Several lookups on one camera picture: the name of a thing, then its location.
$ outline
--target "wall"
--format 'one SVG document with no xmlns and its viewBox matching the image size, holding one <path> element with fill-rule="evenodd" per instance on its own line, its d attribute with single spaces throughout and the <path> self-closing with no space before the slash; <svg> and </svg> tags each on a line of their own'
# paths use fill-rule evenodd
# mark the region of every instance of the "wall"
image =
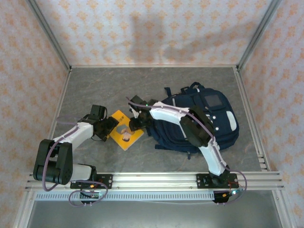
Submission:
<svg viewBox="0 0 304 228">
<path fill-rule="evenodd" d="M 12 227 L 67 73 L 24 0 L 0 2 L 0 227 Z"/>
<path fill-rule="evenodd" d="M 235 65 L 271 0 L 37 2 L 72 65 Z"/>
<path fill-rule="evenodd" d="M 242 77 L 271 166 L 304 224 L 304 2 L 284 0 Z"/>
</svg>

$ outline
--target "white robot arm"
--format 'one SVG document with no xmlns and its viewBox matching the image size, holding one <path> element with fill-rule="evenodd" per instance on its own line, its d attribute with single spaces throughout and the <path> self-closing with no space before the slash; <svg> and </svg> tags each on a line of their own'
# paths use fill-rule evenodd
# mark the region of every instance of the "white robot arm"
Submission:
<svg viewBox="0 0 304 228">
<path fill-rule="evenodd" d="M 146 102 L 138 96 L 133 97 L 129 105 L 134 114 L 129 124 L 132 131 L 149 126 L 153 120 L 164 120 L 179 125 L 188 141 L 197 146 L 203 154 L 213 183 L 218 186 L 227 183 L 229 171 L 226 167 L 228 166 L 219 153 L 213 124 L 199 107 L 179 108 L 155 100 Z M 203 123 L 208 132 L 194 123 L 189 115 L 195 116 Z"/>
<path fill-rule="evenodd" d="M 34 166 L 34 179 L 63 185 L 76 180 L 94 181 L 96 168 L 73 164 L 73 151 L 94 135 L 104 142 L 107 140 L 108 134 L 118 125 L 118 121 L 112 117 L 104 117 L 105 110 L 103 106 L 93 105 L 91 113 L 79 120 L 71 130 L 53 140 L 42 140 Z M 55 156 L 56 161 L 49 160 Z"/>
</svg>

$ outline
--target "gray marble surface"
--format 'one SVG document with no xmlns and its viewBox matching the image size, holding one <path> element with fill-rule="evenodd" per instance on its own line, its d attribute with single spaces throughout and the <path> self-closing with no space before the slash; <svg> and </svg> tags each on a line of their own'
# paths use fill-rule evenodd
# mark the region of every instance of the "gray marble surface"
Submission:
<svg viewBox="0 0 304 228">
<path fill-rule="evenodd" d="M 235 145 L 221 151 L 223 159 L 232 169 L 260 171 L 232 68 L 75 68 L 68 82 L 60 116 L 82 117 L 95 104 L 106 106 L 110 115 L 120 109 L 132 117 L 126 96 L 162 100 L 166 97 L 164 87 L 170 87 L 174 94 L 194 81 L 223 92 L 239 122 L 239 138 Z M 57 124 L 54 137 L 70 128 Z M 88 139 L 74 151 L 74 163 L 94 165 L 98 172 L 208 171 L 201 154 L 193 154 L 188 160 L 186 153 L 155 150 L 155 143 L 145 133 L 124 151 L 111 138 L 106 142 Z"/>
<path fill-rule="evenodd" d="M 102 201 L 73 208 L 66 201 L 35 201 L 28 228 L 281 228 L 271 191 L 247 191 L 242 200 Z"/>
</svg>

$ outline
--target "black mount plate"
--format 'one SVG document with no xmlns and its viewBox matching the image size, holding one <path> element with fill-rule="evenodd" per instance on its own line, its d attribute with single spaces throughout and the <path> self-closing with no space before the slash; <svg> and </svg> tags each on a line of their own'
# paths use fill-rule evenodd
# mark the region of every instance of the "black mount plate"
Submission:
<svg viewBox="0 0 304 228">
<path fill-rule="evenodd" d="M 108 189 L 112 188 L 112 184 L 113 184 L 113 175 L 112 174 L 97 174 L 96 175 L 96 181 L 98 182 L 102 182 L 103 184 L 105 184 Z M 88 183 L 82 183 L 82 182 L 75 182 L 75 183 L 71 183 L 70 188 L 71 189 L 94 189 L 90 187 L 91 184 Z M 97 185 L 95 189 L 104 189 L 105 187 L 101 186 L 101 185 Z"/>
<path fill-rule="evenodd" d="M 228 182 L 236 182 L 238 183 L 238 176 L 235 173 L 230 173 L 228 177 Z M 206 173 L 198 173 L 196 174 L 196 184 L 198 189 L 229 189 L 229 183 L 227 186 L 216 186 L 212 183 L 211 177 L 209 174 Z M 232 183 L 231 188 L 237 189 L 239 186 L 238 184 Z"/>
</svg>

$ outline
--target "book cover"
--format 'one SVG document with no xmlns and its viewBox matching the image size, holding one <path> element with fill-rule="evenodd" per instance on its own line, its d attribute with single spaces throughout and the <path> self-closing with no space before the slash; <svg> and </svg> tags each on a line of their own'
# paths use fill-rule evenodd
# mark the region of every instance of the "book cover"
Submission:
<svg viewBox="0 0 304 228">
<path fill-rule="evenodd" d="M 117 110 L 111 116 L 118 120 L 119 124 L 113 129 L 110 136 L 124 151 L 126 151 L 143 135 L 143 130 L 132 132 L 129 128 L 130 119 L 120 110 Z"/>
</svg>

